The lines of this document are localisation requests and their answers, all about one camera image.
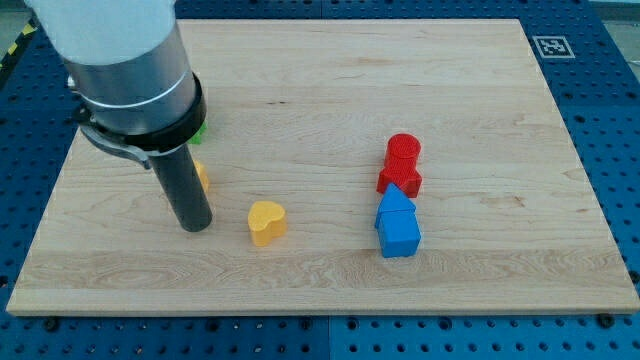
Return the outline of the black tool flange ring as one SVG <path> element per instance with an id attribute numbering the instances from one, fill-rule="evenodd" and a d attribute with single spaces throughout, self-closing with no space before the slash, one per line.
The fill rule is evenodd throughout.
<path id="1" fill-rule="evenodd" d="M 192 73 L 195 98 L 188 110 L 174 123 L 157 131 L 139 135 L 121 134 L 97 123 L 86 105 L 78 106 L 73 120 L 85 138 L 99 150 L 125 158 L 150 169 L 150 158 L 164 156 L 187 143 L 202 127 L 206 116 L 206 101 L 199 78 Z"/>

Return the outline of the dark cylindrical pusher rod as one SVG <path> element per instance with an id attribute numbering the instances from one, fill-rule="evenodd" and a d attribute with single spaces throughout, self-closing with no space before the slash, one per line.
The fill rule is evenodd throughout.
<path id="1" fill-rule="evenodd" d="M 213 213 L 187 145 L 149 160 L 181 227 L 188 232 L 208 227 Z"/>

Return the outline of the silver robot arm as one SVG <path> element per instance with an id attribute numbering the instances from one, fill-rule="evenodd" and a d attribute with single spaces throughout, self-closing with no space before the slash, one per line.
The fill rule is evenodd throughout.
<path id="1" fill-rule="evenodd" d="M 187 142 L 206 102 L 176 20 L 174 0 L 28 0 L 81 98 L 74 112 L 95 147 L 155 172 L 183 229 L 212 211 Z"/>

